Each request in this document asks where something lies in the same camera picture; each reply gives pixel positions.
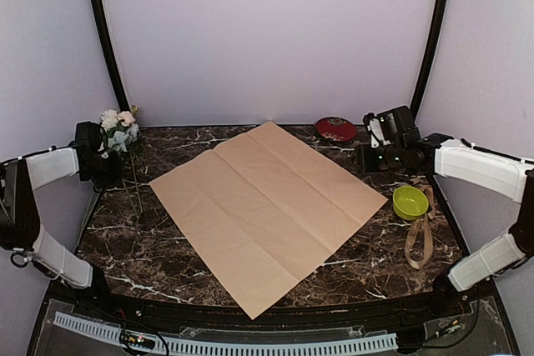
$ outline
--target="table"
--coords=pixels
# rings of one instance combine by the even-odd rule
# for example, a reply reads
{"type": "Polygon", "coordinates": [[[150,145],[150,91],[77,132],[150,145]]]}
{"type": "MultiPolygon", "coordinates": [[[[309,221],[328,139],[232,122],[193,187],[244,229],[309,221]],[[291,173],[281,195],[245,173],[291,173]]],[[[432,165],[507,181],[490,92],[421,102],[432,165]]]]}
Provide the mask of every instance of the table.
{"type": "MultiPolygon", "coordinates": [[[[143,128],[134,155],[143,212],[137,218],[133,209],[138,198],[134,171],[128,163],[124,186],[111,188],[101,197],[77,255],[104,271],[113,293],[173,303],[237,307],[166,213],[149,182],[253,127],[143,128]]],[[[431,221],[435,246],[431,260],[420,271],[406,262],[404,243],[410,225],[393,213],[391,196],[398,185],[413,177],[391,172],[358,173],[353,163],[354,147],[369,141],[363,128],[358,127],[353,141],[340,144],[316,136],[313,126],[282,128],[389,201],[275,307],[343,305],[428,292],[442,269],[461,258],[451,226],[437,206],[436,218],[431,221]]],[[[422,257],[421,242],[415,246],[414,258],[422,257]]]]}

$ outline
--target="white robotic arm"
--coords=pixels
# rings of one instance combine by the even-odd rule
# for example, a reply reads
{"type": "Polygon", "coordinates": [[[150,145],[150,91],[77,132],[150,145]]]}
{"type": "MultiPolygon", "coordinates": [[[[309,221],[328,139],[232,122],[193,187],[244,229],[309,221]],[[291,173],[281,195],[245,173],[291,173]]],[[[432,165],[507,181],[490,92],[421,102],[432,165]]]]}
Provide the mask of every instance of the white robotic arm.
{"type": "Polygon", "coordinates": [[[364,117],[370,145],[356,150],[356,163],[366,172],[414,169],[464,181],[500,193],[521,211],[515,224],[470,256],[446,277],[457,291],[527,261],[534,254],[534,162],[515,158],[442,134],[421,138],[406,107],[364,117]]]}
{"type": "Polygon", "coordinates": [[[32,262],[49,277],[68,286],[102,295],[107,291],[102,272],[77,258],[40,223],[33,191],[61,178],[80,174],[105,188],[120,175],[118,157],[103,152],[100,127],[80,123],[76,140],[66,148],[9,160],[0,165],[0,246],[12,251],[12,263],[32,262]]]}

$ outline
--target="black pole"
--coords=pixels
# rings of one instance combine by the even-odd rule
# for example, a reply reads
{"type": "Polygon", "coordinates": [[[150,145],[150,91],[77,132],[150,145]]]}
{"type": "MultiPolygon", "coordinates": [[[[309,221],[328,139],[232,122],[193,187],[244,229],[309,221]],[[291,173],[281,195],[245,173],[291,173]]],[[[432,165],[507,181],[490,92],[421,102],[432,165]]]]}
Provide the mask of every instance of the black pole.
{"type": "Polygon", "coordinates": [[[441,24],[443,23],[446,3],[447,0],[436,0],[436,4],[434,5],[431,30],[428,32],[428,40],[426,41],[425,56],[423,57],[421,70],[419,71],[419,77],[417,78],[416,90],[411,99],[410,111],[414,120],[421,108],[426,84],[428,83],[428,77],[431,75],[432,63],[434,62],[434,56],[436,55],[437,41],[440,38],[441,24]]]}
{"type": "Polygon", "coordinates": [[[113,52],[111,37],[109,36],[108,24],[106,22],[106,14],[103,10],[102,0],[91,0],[91,4],[93,5],[94,21],[97,24],[100,45],[102,46],[103,56],[106,60],[106,65],[108,66],[109,78],[113,85],[113,91],[115,92],[118,106],[122,111],[129,111],[130,106],[128,99],[126,98],[123,82],[118,73],[117,60],[115,60],[115,53],[113,52]]]}

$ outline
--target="lime green bowl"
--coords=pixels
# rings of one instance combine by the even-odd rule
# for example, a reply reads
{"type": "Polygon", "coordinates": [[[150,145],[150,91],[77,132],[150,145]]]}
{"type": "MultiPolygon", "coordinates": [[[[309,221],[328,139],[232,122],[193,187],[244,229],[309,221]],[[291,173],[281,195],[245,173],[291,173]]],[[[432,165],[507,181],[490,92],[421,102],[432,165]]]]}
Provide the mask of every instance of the lime green bowl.
{"type": "Polygon", "coordinates": [[[419,189],[406,185],[393,192],[393,210],[403,220],[415,220],[428,210],[428,199],[419,189]]]}

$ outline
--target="brown paper sheet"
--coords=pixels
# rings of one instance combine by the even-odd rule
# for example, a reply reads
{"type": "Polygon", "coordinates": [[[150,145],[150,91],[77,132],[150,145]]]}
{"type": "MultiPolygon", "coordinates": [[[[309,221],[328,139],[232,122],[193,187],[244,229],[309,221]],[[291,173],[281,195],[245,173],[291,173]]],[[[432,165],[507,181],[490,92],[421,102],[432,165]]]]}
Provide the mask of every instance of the brown paper sheet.
{"type": "Polygon", "coordinates": [[[386,201],[274,123],[150,185],[251,318],[316,270],[386,201]]]}

